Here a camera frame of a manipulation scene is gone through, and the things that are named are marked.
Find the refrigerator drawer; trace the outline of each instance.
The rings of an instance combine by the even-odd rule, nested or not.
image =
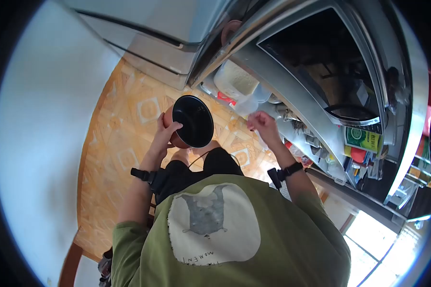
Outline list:
[[[145,29],[139,31],[94,16],[80,13],[79,15],[102,38],[122,49],[140,55],[175,73],[190,73],[199,45],[185,45],[166,36],[156,35],[156,32],[146,33]]]
[[[110,46],[115,50],[119,50],[116,46],[112,44],[110,44]],[[129,64],[131,64],[141,72],[144,72],[150,77],[153,77],[158,81],[161,81],[173,88],[182,90],[184,89],[185,84],[187,83],[188,75],[180,75],[180,74],[173,73],[160,66],[150,63],[147,60],[139,58],[138,56],[133,55],[127,51],[124,52],[123,58],[126,61],[128,61]]]
[[[70,8],[120,19],[183,43],[200,43],[230,0],[62,0]]]

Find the hand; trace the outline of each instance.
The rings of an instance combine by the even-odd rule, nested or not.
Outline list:
[[[147,160],[153,161],[155,164],[155,169],[158,169],[163,159],[168,154],[168,148],[174,147],[174,145],[169,143],[172,134],[183,127],[183,124],[178,122],[173,122],[169,127],[165,128],[163,124],[164,112],[161,113],[158,118],[158,129],[153,138],[152,145],[150,146],[146,158]]]
[[[258,111],[250,114],[247,119],[247,128],[251,131],[258,130],[260,137],[273,153],[284,147],[279,137],[276,120],[266,112]]]

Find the black shorts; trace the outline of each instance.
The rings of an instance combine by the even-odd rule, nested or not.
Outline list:
[[[180,192],[198,181],[211,175],[243,175],[232,156],[223,148],[217,147],[208,152],[204,160],[203,171],[193,172],[180,160],[173,160],[166,166],[169,178],[160,194],[155,194],[156,204],[168,196]]]

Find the green package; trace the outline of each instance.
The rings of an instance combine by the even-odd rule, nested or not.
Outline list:
[[[345,127],[345,145],[369,152],[378,152],[380,135],[362,129]]]

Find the white wall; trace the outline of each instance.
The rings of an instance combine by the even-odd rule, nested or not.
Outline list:
[[[0,90],[0,200],[41,282],[56,286],[77,232],[77,180],[93,110],[119,56],[59,3],[43,3]]]
[[[101,273],[97,262],[82,255],[75,275],[74,287],[98,287]]]
[[[324,202],[324,210],[334,225],[340,229],[348,217],[357,214],[357,208],[339,198],[335,194],[329,194]]]

